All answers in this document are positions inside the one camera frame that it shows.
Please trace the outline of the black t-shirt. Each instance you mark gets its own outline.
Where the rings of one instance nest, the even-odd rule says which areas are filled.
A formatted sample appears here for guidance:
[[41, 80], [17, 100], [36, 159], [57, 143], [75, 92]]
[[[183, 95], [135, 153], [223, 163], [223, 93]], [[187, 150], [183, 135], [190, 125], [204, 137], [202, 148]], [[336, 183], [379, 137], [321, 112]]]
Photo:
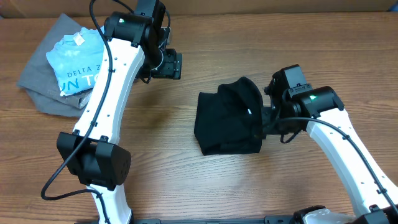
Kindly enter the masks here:
[[216, 93], [199, 93], [194, 135], [202, 154], [260, 152], [262, 107], [259, 89], [246, 77], [220, 85]]

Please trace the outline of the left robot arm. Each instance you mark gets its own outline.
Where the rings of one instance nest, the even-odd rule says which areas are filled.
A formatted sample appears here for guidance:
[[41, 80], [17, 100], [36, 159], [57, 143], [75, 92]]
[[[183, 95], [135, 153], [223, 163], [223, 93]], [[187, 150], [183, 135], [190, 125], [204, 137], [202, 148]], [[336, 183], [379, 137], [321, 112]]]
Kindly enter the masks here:
[[140, 79], [178, 80], [182, 54], [168, 49], [171, 27], [166, 10], [146, 14], [114, 12], [105, 20], [103, 67], [85, 112], [73, 132], [60, 133], [57, 149], [61, 169], [77, 176], [92, 194], [98, 223], [133, 223], [124, 182], [130, 170], [131, 153], [119, 146], [121, 121], [132, 84]]

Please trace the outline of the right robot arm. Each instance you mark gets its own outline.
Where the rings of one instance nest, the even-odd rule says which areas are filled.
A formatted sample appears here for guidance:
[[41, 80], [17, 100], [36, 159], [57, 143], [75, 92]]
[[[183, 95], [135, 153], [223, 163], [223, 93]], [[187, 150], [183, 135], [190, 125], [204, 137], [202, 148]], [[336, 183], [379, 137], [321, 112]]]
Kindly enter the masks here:
[[343, 183], [353, 215], [312, 206], [293, 214], [294, 223], [397, 223], [397, 186], [378, 166], [356, 133], [345, 106], [329, 86], [312, 88], [273, 79], [265, 88], [275, 113], [266, 134], [296, 137], [305, 131], [321, 148]]

